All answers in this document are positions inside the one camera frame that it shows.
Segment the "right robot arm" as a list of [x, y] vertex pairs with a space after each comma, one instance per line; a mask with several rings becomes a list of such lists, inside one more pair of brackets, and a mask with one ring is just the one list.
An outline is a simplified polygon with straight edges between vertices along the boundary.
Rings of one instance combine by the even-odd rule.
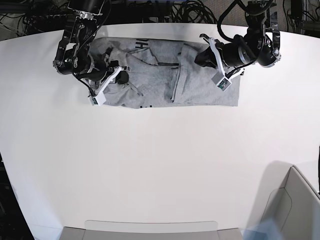
[[62, 75], [73, 75], [84, 84], [91, 97], [98, 94], [100, 85], [116, 71], [119, 62], [116, 60], [95, 59], [90, 54], [90, 43], [95, 39], [98, 30], [106, 22], [109, 13], [101, 24], [98, 19], [103, 15], [103, 7], [110, 11], [112, 2], [105, 0], [70, 0], [67, 8], [71, 14], [67, 17], [62, 39], [58, 43], [53, 67]]

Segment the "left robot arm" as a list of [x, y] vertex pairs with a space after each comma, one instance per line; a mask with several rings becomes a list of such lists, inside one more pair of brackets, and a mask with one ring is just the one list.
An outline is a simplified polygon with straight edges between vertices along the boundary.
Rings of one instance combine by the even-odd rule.
[[[231, 38], [223, 32], [222, 22], [235, 6], [244, 11], [248, 28], [245, 36], [236, 34]], [[218, 56], [208, 47], [195, 57], [194, 62], [201, 67], [217, 69], [220, 58], [224, 67], [233, 68], [226, 74], [228, 78], [254, 63], [265, 68], [273, 66], [281, 58], [280, 31], [275, 26], [277, 22], [272, 21], [271, 13], [275, 6], [273, 0], [252, 0], [247, 5], [241, 0], [234, 0], [217, 22], [219, 35], [228, 43], [214, 40]]]

